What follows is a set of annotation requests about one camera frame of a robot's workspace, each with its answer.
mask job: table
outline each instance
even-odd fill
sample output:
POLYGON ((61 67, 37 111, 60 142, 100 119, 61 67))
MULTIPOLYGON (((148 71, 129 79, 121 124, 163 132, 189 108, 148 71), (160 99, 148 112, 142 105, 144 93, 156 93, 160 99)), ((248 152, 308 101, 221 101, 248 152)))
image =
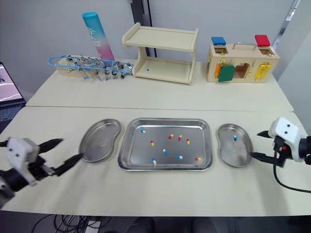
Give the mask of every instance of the table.
MULTIPOLYGON (((292 112, 180 111, 113 108, 25 107, 0 135, 28 137, 36 143, 65 140, 43 155, 48 166, 58 166, 78 152, 81 138, 104 118, 120 121, 122 130, 111 158, 89 164, 80 161, 61 177, 48 177, 26 187, 3 210, 99 216, 289 216, 310 215, 310 195, 285 189, 273 178, 272 165, 253 161, 233 168, 218 155, 216 131, 224 123, 247 130, 257 151, 272 155, 272 140, 256 136, 279 116, 303 128, 292 112), (129 172, 117 163, 127 124, 137 117, 201 118, 211 129, 213 163, 206 171, 129 172)), ((0 148, 1 169, 10 166, 0 148)), ((278 169, 287 185, 311 189, 311 170, 287 161, 278 169)))
POLYGON ((293 111, 273 76, 267 77, 267 83, 208 83, 206 64, 200 62, 196 63, 192 85, 132 76, 124 80, 83 80, 60 76, 56 71, 27 106, 293 111))

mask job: laptop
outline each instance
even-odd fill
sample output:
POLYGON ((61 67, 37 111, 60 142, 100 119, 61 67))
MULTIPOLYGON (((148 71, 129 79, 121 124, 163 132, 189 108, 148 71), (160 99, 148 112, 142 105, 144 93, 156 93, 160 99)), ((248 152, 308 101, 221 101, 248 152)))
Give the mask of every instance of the laptop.
POLYGON ((0 62, 0 133, 24 107, 26 101, 0 62))

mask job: wooden shelf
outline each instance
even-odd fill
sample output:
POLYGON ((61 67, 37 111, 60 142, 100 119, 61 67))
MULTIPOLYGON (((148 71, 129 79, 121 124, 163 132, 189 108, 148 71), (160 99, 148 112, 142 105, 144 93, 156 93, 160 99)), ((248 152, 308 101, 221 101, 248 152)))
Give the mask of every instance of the wooden shelf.
POLYGON ((155 57, 147 57, 136 72, 138 77, 176 82, 189 83, 191 62, 179 62, 155 57))
POLYGON ((138 62, 133 68, 133 76, 191 84, 198 33, 199 29, 184 31, 143 27, 140 23, 136 23, 122 37, 125 46, 138 48, 138 62), (190 52, 192 62, 147 57, 145 47, 190 52))

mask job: stainless steel tray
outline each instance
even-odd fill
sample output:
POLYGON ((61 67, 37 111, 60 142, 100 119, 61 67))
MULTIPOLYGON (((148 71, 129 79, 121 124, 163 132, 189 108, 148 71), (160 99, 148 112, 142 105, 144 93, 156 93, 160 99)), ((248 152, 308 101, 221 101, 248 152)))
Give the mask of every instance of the stainless steel tray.
POLYGON ((200 119, 134 119, 118 163, 125 170, 206 170, 212 163, 209 126, 200 119))
POLYGON ((98 162, 109 158, 120 130, 121 124, 115 119, 101 120, 92 125, 79 146, 79 153, 84 153, 82 159, 86 162, 98 162))
POLYGON ((252 157, 253 144, 247 132, 238 125, 225 124, 218 129, 219 152, 222 159, 231 166, 245 167, 252 157))

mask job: wall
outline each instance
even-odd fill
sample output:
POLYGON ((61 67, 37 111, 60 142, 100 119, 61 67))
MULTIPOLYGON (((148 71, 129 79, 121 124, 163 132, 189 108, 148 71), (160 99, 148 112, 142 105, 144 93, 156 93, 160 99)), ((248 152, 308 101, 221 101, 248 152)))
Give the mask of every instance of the wall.
POLYGON ((311 1, 302 0, 291 20, 284 35, 281 37, 276 52, 280 56, 280 62, 273 71, 278 80, 291 59, 295 56, 299 47, 310 31, 311 24, 311 1))
POLYGON ((116 58, 137 58, 121 38, 133 26, 128 0, 0 0, 0 59, 26 99, 54 72, 50 56, 98 56, 81 14, 99 13, 116 58))
POLYGON ((311 135, 310 44, 311 31, 305 37, 278 81, 308 135, 311 135))
MULTIPOLYGON (((266 34, 272 44, 293 0, 151 0, 154 27, 194 31, 200 29, 197 59, 207 60, 212 36, 227 43, 255 43, 256 34, 266 34)), ((161 50, 159 57, 191 59, 188 54, 161 50)))

